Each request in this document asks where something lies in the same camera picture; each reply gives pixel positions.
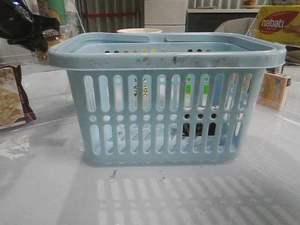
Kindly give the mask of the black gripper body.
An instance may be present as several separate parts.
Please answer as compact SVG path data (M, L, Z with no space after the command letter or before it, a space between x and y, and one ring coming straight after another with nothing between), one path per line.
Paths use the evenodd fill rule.
M215 113L213 113L211 115L212 119L215 119L216 117L217 117L217 115ZM215 135L215 129L216 129L216 124L210 123L209 129L208 129L208 136ZM189 136L189 131L190 131L189 123L183 124L182 131L183 131L183 136ZM203 131L203 124L197 123L196 128L195 128L195 136L202 136L202 131Z
M0 37L10 45L21 45L30 51L48 50L43 31L59 30L56 18L33 14L22 0L0 2Z

